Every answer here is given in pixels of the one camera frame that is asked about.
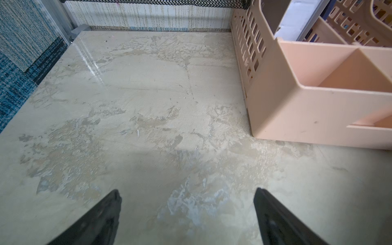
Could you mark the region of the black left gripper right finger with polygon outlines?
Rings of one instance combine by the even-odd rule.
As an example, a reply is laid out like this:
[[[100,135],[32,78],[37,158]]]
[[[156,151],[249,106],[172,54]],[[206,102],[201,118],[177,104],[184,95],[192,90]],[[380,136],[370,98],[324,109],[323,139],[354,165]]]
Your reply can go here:
[[[264,245],[327,244],[266,189],[257,188],[253,203]]]

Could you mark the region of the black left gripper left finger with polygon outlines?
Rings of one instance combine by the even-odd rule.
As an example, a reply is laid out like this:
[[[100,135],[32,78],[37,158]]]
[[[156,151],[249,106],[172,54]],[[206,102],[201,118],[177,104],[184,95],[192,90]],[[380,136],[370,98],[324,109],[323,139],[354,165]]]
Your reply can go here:
[[[122,198],[112,190],[50,245],[113,245],[119,226]]]

